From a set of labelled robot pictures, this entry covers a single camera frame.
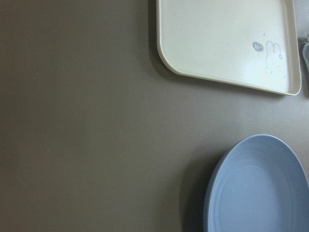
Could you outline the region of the blue plate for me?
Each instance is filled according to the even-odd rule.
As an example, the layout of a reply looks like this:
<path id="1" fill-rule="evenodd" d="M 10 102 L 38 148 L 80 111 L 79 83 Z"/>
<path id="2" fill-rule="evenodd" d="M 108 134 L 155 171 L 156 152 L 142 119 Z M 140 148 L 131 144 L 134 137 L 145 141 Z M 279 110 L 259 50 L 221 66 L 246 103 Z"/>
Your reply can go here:
<path id="1" fill-rule="evenodd" d="M 293 150 L 267 134 L 250 136 L 219 160 L 203 206 L 205 232 L 306 232 L 309 184 Z"/>

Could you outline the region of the grey folded cloth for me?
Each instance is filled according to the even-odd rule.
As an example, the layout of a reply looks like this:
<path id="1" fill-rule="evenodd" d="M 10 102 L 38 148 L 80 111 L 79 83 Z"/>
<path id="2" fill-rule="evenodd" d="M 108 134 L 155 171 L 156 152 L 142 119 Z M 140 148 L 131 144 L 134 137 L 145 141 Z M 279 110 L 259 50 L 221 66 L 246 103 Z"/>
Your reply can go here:
<path id="1" fill-rule="evenodd" d="M 300 46 L 302 50 L 302 57 L 307 68 L 309 70 L 309 36 L 300 39 Z"/>

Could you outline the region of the cream rectangular tray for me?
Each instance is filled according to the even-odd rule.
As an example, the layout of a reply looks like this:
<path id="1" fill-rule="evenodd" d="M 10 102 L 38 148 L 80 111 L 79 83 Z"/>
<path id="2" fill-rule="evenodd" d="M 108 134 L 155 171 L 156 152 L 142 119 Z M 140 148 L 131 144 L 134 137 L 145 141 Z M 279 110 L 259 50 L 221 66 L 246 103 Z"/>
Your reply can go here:
<path id="1" fill-rule="evenodd" d="M 295 96 L 301 70 L 292 0 L 158 0 L 157 50 L 172 72 Z"/>

